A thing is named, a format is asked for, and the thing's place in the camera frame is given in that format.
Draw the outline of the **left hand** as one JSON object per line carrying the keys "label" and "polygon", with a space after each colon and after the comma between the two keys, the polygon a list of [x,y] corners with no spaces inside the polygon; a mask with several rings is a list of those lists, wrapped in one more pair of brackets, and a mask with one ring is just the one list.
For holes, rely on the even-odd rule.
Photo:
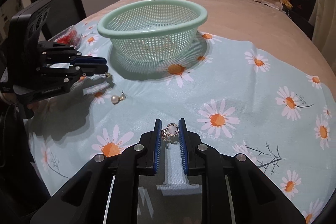
{"label": "left hand", "polygon": [[19,102],[15,93],[1,93],[1,116],[7,113],[18,112],[19,116],[23,119],[30,119],[37,112],[42,101],[47,97],[41,97],[39,100],[34,100],[26,105]]}

